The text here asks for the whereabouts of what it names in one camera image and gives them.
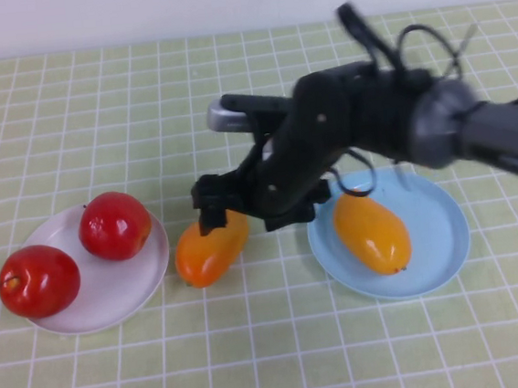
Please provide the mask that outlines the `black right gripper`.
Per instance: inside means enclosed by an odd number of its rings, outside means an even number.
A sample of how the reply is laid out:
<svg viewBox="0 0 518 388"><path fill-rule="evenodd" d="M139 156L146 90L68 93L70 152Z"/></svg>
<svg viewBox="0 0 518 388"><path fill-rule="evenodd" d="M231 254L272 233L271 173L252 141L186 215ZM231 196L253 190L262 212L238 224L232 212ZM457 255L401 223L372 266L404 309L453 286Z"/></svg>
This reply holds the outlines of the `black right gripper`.
<svg viewBox="0 0 518 388"><path fill-rule="evenodd" d="M308 224L315 206L331 198L329 182L318 182L350 146L347 104L302 106L290 112L271 139L272 153L256 166L251 183L253 209L263 215L266 231ZM243 213L238 177L203 174L191 197L199 210L200 235L227 226L228 211Z"/></svg>

